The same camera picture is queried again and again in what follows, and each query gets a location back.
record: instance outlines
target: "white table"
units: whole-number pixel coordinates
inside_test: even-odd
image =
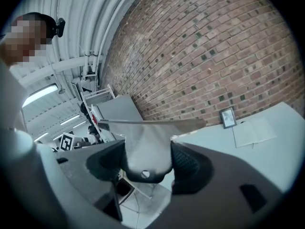
[[[288,191],[299,172],[305,154],[305,120],[285,103],[240,119],[242,121],[264,117],[273,128],[276,138],[259,144],[235,147],[232,128],[215,125],[200,129],[197,133],[179,137],[177,141],[206,147],[243,159],[282,192]],[[160,183],[171,190],[173,171]]]

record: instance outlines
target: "ceiling light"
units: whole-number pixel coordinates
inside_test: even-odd
[[[84,123],[86,123],[86,121],[84,121],[84,122],[82,122],[82,123],[80,123],[80,124],[76,125],[76,126],[75,126],[75,127],[73,127],[73,128],[76,128],[76,127],[78,127],[78,126],[80,126],[80,125],[82,125],[82,124],[84,124]]]
[[[79,114],[78,114],[77,116],[72,117],[71,119],[66,120],[65,122],[61,123],[61,125],[64,125],[64,124],[68,123],[69,121],[74,120],[74,119],[76,119],[76,118],[78,118],[78,117],[80,117],[80,115],[79,115]]]
[[[58,137],[54,138],[53,141],[55,141],[56,139],[60,138],[61,136],[62,136],[62,134],[59,135]]]
[[[37,139],[35,139],[34,142],[37,142],[39,139],[43,138],[43,137],[44,137],[45,135],[47,135],[47,134],[49,134],[49,133],[46,132],[45,134],[41,135],[40,137],[38,137]]]
[[[47,87],[44,87],[42,89],[40,89],[39,91],[31,94],[24,102],[23,106],[27,106],[28,104],[34,102],[35,100],[47,95],[47,94],[50,94],[52,92],[55,92],[58,90],[58,87],[56,84],[52,84],[52,85],[49,85]]]

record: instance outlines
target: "brick wall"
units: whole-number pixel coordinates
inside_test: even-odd
[[[220,123],[281,101],[304,113],[296,43],[268,0],[137,0],[122,20],[103,85],[130,94],[145,120]]]

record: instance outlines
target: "picture frame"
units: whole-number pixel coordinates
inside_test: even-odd
[[[220,118],[223,122],[224,129],[237,125],[235,115],[234,115],[234,110],[232,107],[221,110],[219,112],[219,114],[220,114]]]

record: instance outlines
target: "white pipe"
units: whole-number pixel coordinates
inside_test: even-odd
[[[105,33],[106,27],[109,24],[109,20],[111,19],[112,13],[115,9],[115,5],[118,3],[119,0],[110,0],[107,4],[107,7],[102,15],[102,21],[99,24],[99,30],[97,34],[97,39],[95,41],[94,45],[94,59],[93,59],[93,65],[92,65],[92,71],[95,72],[96,66],[97,66],[97,58],[99,53],[99,45],[101,44],[103,35]]]
[[[41,13],[45,13],[45,5],[48,4],[48,0],[41,0]]]
[[[53,64],[51,63],[51,61],[48,61],[48,57],[47,57],[47,63],[51,66],[51,69],[52,69],[52,71],[53,71],[53,75],[54,75],[54,77],[55,77],[56,83],[62,88],[62,84],[60,83],[60,81],[59,81],[59,79],[58,79],[58,77],[57,77],[57,75],[56,75],[56,71],[54,70]],[[71,106],[73,106],[73,103],[71,102],[71,100],[70,100],[70,98],[67,96],[67,94],[64,93],[63,95],[64,95],[66,101],[70,102],[70,103],[71,103]]]
[[[73,43],[72,40],[74,39],[74,37],[72,38],[71,42],[72,45],[74,47],[74,58],[78,58],[80,56],[80,41],[81,41],[81,26],[83,25],[83,21],[84,21],[84,15],[85,15],[85,11],[86,8],[88,7],[88,3],[89,0],[84,0],[84,2],[81,5],[81,12],[79,14],[79,16],[75,16],[73,24],[77,24],[77,30],[76,30],[76,43]]]
[[[117,16],[118,12],[120,12],[120,9],[123,6],[123,4],[125,3],[125,1],[126,0],[121,0],[121,2],[118,4],[117,8],[115,9],[115,11],[113,13],[113,16],[112,16],[109,24],[107,26],[107,30],[105,32],[104,38],[103,38],[101,46],[100,46],[100,50],[99,50],[99,54],[98,54],[98,60],[97,60],[98,62],[100,62],[100,57],[102,56],[102,50],[103,50],[104,44],[106,42],[109,30],[112,28],[112,24],[113,24],[114,20],[116,19],[116,16]],[[100,71],[99,77],[102,78],[102,71]]]
[[[121,7],[124,5],[124,3],[126,2],[126,0],[121,0],[120,3],[118,4],[117,8],[115,9],[114,13],[112,14],[112,17],[109,21],[109,24],[107,26],[107,29],[106,29],[106,32],[104,34],[104,37],[103,37],[103,40],[102,40],[102,43],[100,45],[100,49],[99,49],[99,54],[98,54],[98,58],[97,58],[97,62],[100,61],[100,56],[102,54],[102,49],[104,47],[104,44],[105,44],[105,41],[106,41],[106,38],[107,38],[107,35],[109,33],[109,30],[111,29],[112,27],[112,24],[117,16],[117,14],[119,13],[119,11],[121,10]]]
[[[81,66],[83,66],[83,63],[85,60],[84,58],[85,57],[72,58],[69,60],[64,60],[64,61],[60,61],[58,63],[54,63],[53,64],[54,70],[60,72],[63,70],[73,69],[75,67],[81,67]],[[31,85],[51,74],[52,74],[52,70],[50,67],[42,67],[41,69],[38,69],[38,70],[32,72],[31,74],[28,74],[25,77],[19,78],[19,83],[25,87],[25,86]]]
[[[94,6],[94,9],[91,14],[86,39],[85,39],[85,66],[83,69],[83,75],[88,74],[88,68],[89,68],[89,56],[90,56],[90,46],[93,36],[94,27],[96,25],[96,21],[98,19],[98,16],[100,14],[100,11],[105,3],[106,0],[96,0],[96,4]]]
[[[63,37],[58,38],[57,36],[53,37],[52,42],[54,42],[54,45],[57,46],[56,49],[58,49],[58,55],[59,59],[65,60],[66,59],[66,35],[67,32],[69,32],[69,18],[66,17],[66,10],[68,7],[69,0],[58,0],[58,5],[56,9],[56,13],[54,15],[55,21],[57,21],[58,18],[63,17],[66,20],[65,30],[63,33]]]
[[[58,5],[59,5],[59,2],[60,2],[60,0],[52,0],[51,1],[50,16],[52,18],[54,18],[55,21],[57,20],[57,8],[58,8]],[[53,48],[52,51],[53,51],[53,55],[54,55],[54,58],[55,58],[55,62],[59,62],[60,55],[59,55],[59,44],[58,44],[57,37],[53,38],[53,40],[52,40],[52,48]]]
[[[94,83],[95,83],[95,85],[94,85],[94,90],[95,91],[97,91],[97,88],[98,88],[98,82],[99,81],[99,79],[97,78],[97,72],[95,72],[95,78],[94,78]]]
[[[63,50],[64,54],[63,54],[63,56],[64,56],[65,60],[69,59],[69,40],[68,39],[69,39],[69,32],[71,32],[71,30],[69,30],[70,25],[74,28],[74,25],[71,24],[71,19],[70,19],[72,2],[73,2],[73,0],[68,0],[68,4],[66,4],[66,11],[65,11],[65,14],[64,14],[64,17],[63,17],[66,20],[66,25],[65,26],[67,26],[67,28],[65,30],[65,33],[63,34],[63,38],[62,38],[62,40],[64,42],[64,48],[63,48],[64,49]]]

